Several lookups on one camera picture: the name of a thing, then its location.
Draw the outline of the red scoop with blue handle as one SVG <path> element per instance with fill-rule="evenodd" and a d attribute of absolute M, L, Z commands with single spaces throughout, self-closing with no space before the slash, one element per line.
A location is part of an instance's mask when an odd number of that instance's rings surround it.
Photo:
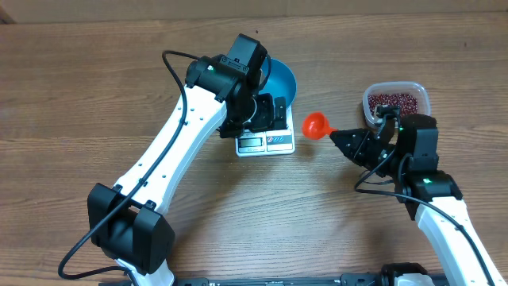
<path fill-rule="evenodd" d="M 309 114 L 302 123 L 302 134 L 311 140 L 320 140 L 337 131 L 329 124 L 328 118 L 322 112 Z"/>

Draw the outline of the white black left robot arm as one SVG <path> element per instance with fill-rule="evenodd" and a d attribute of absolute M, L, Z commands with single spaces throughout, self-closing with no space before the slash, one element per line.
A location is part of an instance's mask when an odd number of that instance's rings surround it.
<path fill-rule="evenodd" d="M 167 256 L 175 232 L 165 216 L 175 190 L 212 133 L 241 157 L 294 152 L 291 106 L 297 82 L 257 40 L 239 35 L 226 54 L 191 56 L 170 118 L 130 170 L 87 198 L 85 240 L 114 260 L 128 285 L 173 285 Z"/>

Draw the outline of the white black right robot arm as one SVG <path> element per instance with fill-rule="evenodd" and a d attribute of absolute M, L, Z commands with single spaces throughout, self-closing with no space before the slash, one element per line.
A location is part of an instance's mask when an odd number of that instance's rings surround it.
<path fill-rule="evenodd" d="M 456 181 L 438 168 L 437 121 L 410 114 L 399 123 L 385 119 L 385 130 L 397 141 L 369 129 L 334 130 L 329 137 L 368 175 L 389 176 L 391 196 L 406 206 L 424 233 L 451 285 L 504 285 L 483 243 L 475 232 Z"/>

